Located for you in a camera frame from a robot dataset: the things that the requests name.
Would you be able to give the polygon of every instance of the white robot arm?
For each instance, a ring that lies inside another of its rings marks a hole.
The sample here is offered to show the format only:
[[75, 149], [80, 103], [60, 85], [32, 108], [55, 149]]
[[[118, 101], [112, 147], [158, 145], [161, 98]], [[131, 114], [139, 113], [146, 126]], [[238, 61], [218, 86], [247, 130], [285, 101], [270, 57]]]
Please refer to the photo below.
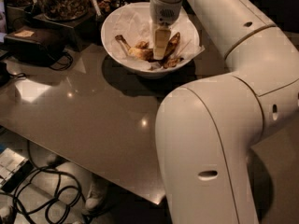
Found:
[[258, 223], [247, 152], [298, 111], [299, 53], [249, 0], [188, 1], [231, 72], [175, 89], [159, 108], [156, 146], [171, 217]]

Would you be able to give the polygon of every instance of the metal table surface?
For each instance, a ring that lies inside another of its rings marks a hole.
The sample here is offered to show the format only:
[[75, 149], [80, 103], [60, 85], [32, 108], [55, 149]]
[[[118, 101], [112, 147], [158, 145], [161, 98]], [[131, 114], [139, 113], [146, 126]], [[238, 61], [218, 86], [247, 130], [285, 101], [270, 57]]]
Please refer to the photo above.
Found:
[[103, 47], [69, 50], [73, 65], [53, 71], [5, 60], [0, 125], [150, 202], [164, 197], [155, 146], [159, 103], [195, 80], [194, 62], [157, 80], [129, 73]]

